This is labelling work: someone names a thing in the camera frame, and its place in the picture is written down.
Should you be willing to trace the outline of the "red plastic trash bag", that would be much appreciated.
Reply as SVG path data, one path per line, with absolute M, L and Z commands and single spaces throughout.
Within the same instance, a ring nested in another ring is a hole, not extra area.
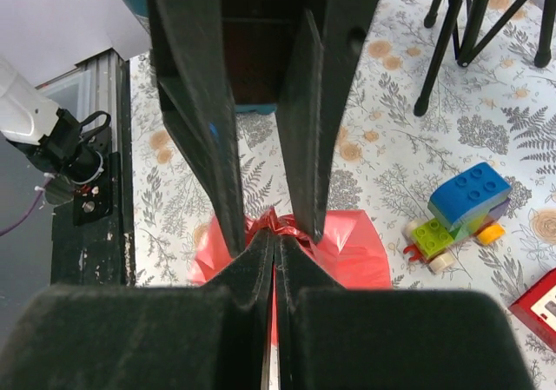
M 292 215 L 278 216 L 272 208 L 258 219 L 245 219 L 247 241 L 263 228 L 277 235 L 293 236 L 321 269 L 347 289 L 392 287 L 387 253 L 363 210 L 328 211 L 323 236 L 317 244 L 301 232 Z M 201 286 L 228 266 L 231 256 L 216 218 L 196 236 L 196 254 L 189 279 Z

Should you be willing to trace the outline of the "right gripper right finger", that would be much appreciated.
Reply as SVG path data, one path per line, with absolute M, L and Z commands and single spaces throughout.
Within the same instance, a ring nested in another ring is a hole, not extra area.
M 283 389 L 530 389 L 506 316 L 463 290 L 350 290 L 275 244 Z

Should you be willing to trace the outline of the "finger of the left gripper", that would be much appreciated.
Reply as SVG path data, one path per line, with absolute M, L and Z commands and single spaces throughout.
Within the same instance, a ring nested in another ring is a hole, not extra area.
M 323 236 L 334 146 L 380 0 L 303 0 L 276 122 L 300 230 Z
M 235 102 L 221 0 L 147 0 L 163 123 L 213 205 L 231 255 L 245 248 Z

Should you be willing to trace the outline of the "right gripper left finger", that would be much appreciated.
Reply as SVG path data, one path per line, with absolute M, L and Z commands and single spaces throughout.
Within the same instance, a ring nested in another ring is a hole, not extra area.
M 275 238 L 197 288 L 53 286 L 1 352 L 4 389 L 266 389 Z

